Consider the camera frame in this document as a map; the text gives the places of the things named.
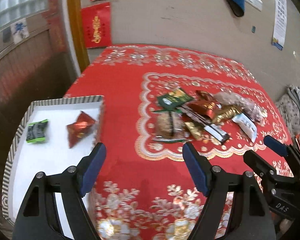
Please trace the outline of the striped white tray box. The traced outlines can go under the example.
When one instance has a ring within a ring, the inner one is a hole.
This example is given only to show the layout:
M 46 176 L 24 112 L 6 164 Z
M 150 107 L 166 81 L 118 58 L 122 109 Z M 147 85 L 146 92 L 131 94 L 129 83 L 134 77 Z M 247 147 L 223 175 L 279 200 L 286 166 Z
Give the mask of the striped white tray box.
M 81 111 L 95 119 L 96 124 L 88 135 L 69 148 L 66 126 L 75 122 Z M 104 97 L 101 95 L 39 100 L 30 104 L 10 146 L 2 182 L 2 214 L 13 227 L 25 194 L 37 173 L 44 172 L 47 176 L 60 174 L 68 167 L 78 165 L 100 142 L 103 112 Z M 28 124 L 45 119 L 49 121 L 46 141 L 27 143 Z M 82 200 L 92 221 L 93 209 L 88 203 L 89 193 Z M 61 194 L 56 193 L 55 198 L 66 239 L 74 239 Z

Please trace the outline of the dark red small packet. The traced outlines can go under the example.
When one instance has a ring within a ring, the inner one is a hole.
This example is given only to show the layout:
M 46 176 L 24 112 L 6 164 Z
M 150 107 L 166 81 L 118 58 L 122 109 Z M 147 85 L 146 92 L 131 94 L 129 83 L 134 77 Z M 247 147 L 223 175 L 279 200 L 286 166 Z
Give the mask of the dark red small packet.
M 200 100 L 215 101 L 215 98 L 206 91 L 196 90 L 196 94 Z

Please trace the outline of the white wall switch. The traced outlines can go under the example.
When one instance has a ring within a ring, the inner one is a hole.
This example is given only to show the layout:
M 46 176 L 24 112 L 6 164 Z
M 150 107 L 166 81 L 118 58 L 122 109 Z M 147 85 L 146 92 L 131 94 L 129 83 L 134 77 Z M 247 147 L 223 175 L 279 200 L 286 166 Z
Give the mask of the white wall switch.
M 262 11 L 263 2 L 261 0 L 245 0 L 249 5 L 256 8 L 258 11 Z

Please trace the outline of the black white long bar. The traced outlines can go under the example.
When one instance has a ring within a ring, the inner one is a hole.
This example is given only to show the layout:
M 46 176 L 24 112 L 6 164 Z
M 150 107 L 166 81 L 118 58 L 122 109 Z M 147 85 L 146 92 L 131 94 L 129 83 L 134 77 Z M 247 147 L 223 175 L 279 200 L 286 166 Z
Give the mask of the black white long bar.
M 204 118 L 203 116 L 190 109 L 190 107 L 182 105 L 180 107 L 177 107 L 177 109 L 188 116 L 190 119 L 192 119 L 195 123 L 202 126 L 203 130 L 213 136 L 217 141 L 221 143 L 221 145 L 224 145 L 226 141 L 230 139 L 230 135 L 228 133 L 223 131 L 217 125 L 213 124 L 210 120 Z

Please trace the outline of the white wall notice paper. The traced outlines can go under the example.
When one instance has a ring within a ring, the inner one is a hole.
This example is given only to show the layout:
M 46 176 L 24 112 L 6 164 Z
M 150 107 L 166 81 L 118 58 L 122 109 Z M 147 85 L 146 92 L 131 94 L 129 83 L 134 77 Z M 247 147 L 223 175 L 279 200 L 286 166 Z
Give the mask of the white wall notice paper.
M 287 1 L 275 0 L 275 22 L 272 44 L 282 50 L 285 44 L 287 27 Z

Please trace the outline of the red pyramid snack packet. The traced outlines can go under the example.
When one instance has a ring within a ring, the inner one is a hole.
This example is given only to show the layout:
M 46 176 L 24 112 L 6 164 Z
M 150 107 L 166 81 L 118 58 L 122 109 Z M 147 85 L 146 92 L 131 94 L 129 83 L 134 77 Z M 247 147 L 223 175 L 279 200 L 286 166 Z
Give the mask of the red pyramid snack packet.
M 95 124 L 95 119 L 84 111 L 81 111 L 76 121 L 66 126 L 69 148 L 73 148 L 88 135 Z

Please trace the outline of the floral fabric pile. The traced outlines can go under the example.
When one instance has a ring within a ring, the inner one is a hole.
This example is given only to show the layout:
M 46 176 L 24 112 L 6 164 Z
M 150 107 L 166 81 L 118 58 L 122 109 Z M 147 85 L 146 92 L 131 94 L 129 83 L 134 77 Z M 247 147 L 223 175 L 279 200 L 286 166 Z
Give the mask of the floral fabric pile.
M 300 133 L 300 86 L 290 85 L 275 103 L 290 135 Z

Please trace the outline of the wooden door frame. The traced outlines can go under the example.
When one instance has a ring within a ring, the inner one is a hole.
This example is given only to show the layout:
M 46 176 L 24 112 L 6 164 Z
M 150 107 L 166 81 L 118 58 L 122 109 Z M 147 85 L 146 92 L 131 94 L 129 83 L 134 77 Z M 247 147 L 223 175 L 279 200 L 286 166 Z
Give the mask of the wooden door frame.
M 70 21 L 70 29 L 72 41 L 74 43 L 76 60 L 80 72 L 85 71 L 90 61 L 88 52 L 85 47 L 82 17 L 81 17 L 81 0 L 67 0 L 68 15 Z

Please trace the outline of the green black snack packet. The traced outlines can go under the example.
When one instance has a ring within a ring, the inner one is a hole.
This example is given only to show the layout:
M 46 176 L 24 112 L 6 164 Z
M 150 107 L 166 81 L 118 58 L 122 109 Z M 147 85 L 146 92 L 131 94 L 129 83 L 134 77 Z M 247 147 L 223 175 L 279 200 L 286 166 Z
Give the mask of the green black snack packet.
M 26 142 L 42 143 L 46 141 L 46 129 L 49 124 L 47 119 L 28 124 Z

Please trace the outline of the round cake clear wrapper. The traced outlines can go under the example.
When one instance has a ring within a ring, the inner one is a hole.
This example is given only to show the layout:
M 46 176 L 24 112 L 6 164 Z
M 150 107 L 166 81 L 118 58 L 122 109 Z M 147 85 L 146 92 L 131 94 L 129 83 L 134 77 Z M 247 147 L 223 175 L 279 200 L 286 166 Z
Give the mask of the round cake clear wrapper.
M 158 110 L 155 114 L 155 136 L 156 142 L 175 143 L 186 142 L 184 121 L 180 111 Z

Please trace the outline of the long gold snack packet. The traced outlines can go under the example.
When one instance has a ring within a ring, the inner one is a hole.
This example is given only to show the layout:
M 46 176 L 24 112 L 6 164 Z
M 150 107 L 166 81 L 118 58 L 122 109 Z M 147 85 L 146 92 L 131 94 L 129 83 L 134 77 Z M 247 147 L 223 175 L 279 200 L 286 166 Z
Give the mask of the long gold snack packet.
M 220 109 L 212 119 L 213 124 L 218 124 L 220 122 L 224 122 L 226 120 L 232 119 L 234 116 L 241 114 L 243 108 L 236 105 L 228 105 L 224 106 Z

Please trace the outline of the red couplet poster lower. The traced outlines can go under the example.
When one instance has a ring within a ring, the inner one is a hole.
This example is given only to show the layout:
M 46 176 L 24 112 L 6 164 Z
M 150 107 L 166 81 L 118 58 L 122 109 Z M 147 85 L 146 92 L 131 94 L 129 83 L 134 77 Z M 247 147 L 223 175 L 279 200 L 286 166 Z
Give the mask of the red couplet poster lower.
M 86 48 L 101 48 L 112 44 L 109 2 L 82 8 L 81 16 Z

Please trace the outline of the red gold snack packet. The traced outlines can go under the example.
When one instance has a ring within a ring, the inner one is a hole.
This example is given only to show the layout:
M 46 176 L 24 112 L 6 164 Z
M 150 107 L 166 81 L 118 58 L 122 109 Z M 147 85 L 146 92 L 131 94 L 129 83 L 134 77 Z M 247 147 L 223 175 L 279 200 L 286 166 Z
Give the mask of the red gold snack packet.
M 215 117 L 215 114 L 219 110 L 217 103 L 204 99 L 190 102 L 187 104 L 187 106 L 199 115 L 210 120 Z

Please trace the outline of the white blue snack packet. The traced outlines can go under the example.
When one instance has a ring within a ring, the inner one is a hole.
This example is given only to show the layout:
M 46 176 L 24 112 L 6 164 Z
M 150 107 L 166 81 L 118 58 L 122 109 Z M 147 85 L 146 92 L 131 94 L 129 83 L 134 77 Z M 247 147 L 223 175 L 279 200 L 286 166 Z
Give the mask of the white blue snack packet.
M 257 127 L 244 113 L 234 116 L 232 121 L 238 124 L 238 126 L 249 137 L 252 143 L 255 142 L 257 138 Z

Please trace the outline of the red floral tablecloth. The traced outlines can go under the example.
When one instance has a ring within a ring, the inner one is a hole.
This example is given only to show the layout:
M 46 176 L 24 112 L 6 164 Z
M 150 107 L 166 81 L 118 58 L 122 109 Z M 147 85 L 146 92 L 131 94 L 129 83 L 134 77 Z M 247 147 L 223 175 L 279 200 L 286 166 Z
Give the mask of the red floral tablecloth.
M 221 92 L 236 93 L 257 111 L 256 130 L 231 119 L 219 123 L 221 143 L 181 114 L 190 106 L 206 118 L 224 107 Z M 92 219 L 102 239 L 186 239 L 206 201 L 183 160 L 193 143 L 212 165 L 229 173 L 247 170 L 243 154 L 257 152 L 277 174 L 292 176 L 286 161 L 264 145 L 272 135 L 289 142 L 274 103 L 241 63 L 198 51 L 120 45 L 105 49 L 66 97 L 102 95 L 103 170 L 91 194 Z

